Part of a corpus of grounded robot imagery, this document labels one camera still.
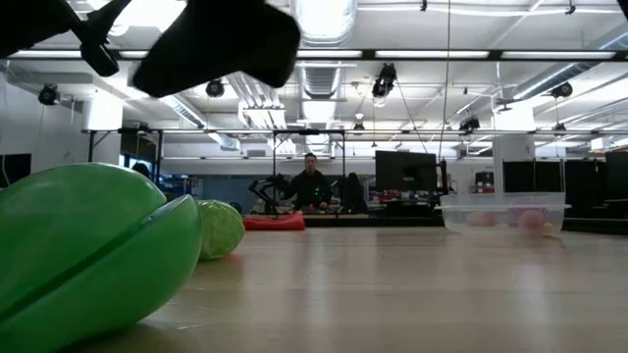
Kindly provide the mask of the person seated at desk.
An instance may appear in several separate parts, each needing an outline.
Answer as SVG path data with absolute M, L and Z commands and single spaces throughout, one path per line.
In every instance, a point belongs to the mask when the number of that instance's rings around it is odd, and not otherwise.
M 326 177 L 317 169 L 318 159 L 313 153 L 304 156 L 304 169 L 289 183 L 282 198 L 295 197 L 295 210 L 327 210 L 332 200 L 332 190 Z

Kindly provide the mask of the black office chair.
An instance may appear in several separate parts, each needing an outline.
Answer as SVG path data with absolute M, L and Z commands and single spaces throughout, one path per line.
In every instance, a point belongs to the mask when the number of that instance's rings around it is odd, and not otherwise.
M 349 173 L 343 185 L 343 206 L 349 214 L 367 214 L 364 188 L 356 173 Z

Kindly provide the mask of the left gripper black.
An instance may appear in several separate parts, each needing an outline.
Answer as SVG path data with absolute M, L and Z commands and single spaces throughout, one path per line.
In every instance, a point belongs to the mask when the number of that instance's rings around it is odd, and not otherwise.
M 111 0 L 81 21 L 67 0 L 0 0 L 0 58 L 71 29 L 78 38 L 106 38 L 131 1 Z M 79 51 L 100 76 L 119 71 L 118 62 L 104 45 L 82 44 Z

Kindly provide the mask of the small pink toy fruit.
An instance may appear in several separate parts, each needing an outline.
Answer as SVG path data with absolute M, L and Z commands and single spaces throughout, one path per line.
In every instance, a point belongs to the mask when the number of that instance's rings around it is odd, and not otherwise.
M 469 227 L 494 227 L 497 217 L 492 212 L 472 212 L 467 214 L 465 224 Z

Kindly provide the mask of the light green toy cabbage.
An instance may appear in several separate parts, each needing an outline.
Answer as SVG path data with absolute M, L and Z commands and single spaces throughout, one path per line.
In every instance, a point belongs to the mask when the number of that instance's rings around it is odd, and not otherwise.
M 219 200 L 197 202 L 202 222 L 200 261 L 212 261 L 230 255 L 240 244 L 245 228 L 239 211 Z

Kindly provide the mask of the pink toy peach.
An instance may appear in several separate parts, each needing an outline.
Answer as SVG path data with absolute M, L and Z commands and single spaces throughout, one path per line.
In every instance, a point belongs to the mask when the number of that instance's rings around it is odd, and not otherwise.
M 526 231 L 542 229 L 545 222 L 545 213 L 539 210 L 525 210 L 517 219 L 518 227 Z

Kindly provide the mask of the black room divider panel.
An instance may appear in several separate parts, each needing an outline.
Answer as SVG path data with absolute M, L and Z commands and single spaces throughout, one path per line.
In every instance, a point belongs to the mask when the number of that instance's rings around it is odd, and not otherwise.
M 563 191 L 559 162 L 503 162 L 502 170 L 507 193 Z

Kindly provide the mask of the black computer monitor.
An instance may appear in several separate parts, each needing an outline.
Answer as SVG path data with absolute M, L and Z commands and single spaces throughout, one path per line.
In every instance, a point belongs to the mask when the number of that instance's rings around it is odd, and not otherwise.
M 378 191 L 436 191 L 435 154 L 378 150 L 375 154 L 375 167 Z

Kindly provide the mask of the clear plastic tupperware container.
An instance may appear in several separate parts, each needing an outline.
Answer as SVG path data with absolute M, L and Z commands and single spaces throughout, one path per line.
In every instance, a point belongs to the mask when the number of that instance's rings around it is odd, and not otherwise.
M 451 194 L 442 196 L 437 210 L 442 212 L 445 227 L 460 234 L 496 234 L 523 236 L 543 235 L 543 229 L 526 231 L 517 225 L 517 220 L 508 216 L 508 208 L 515 205 L 531 207 L 545 213 L 546 223 L 562 229 L 565 212 L 571 208 L 562 192 L 514 192 L 503 194 Z M 497 217 L 494 227 L 469 227 L 466 216 L 472 212 L 492 212 Z

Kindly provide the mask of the bright green toy pepper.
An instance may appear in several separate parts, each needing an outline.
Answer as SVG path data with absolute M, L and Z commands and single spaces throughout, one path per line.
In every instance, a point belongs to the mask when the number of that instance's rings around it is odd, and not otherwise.
M 0 190 L 0 353 L 52 353 L 171 300 L 201 248 L 195 201 L 142 174 L 60 166 Z

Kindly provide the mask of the dark wall screen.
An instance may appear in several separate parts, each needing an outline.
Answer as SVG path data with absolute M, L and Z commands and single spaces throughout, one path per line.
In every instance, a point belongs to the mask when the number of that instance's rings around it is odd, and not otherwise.
M 0 155 L 0 188 L 27 177 L 31 173 L 30 154 Z

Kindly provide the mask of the red folded cloth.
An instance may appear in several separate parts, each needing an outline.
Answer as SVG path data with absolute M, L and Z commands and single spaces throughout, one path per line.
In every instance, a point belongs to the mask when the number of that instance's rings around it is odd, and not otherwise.
M 305 230 L 306 223 L 301 212 L 288 215 L 244 217 L 246 230 Z

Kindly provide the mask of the silver ceiling air duct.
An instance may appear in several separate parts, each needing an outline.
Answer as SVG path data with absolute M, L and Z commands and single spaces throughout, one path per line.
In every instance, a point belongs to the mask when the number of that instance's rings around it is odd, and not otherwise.
M 301 31 L 306 48 L 340 48 L 353 33 L 358 0 L 289 0 L 290 13 Z M 306 66 L 300 69 L 303 93 L 314 100 L 337 96 L 343 68 Z

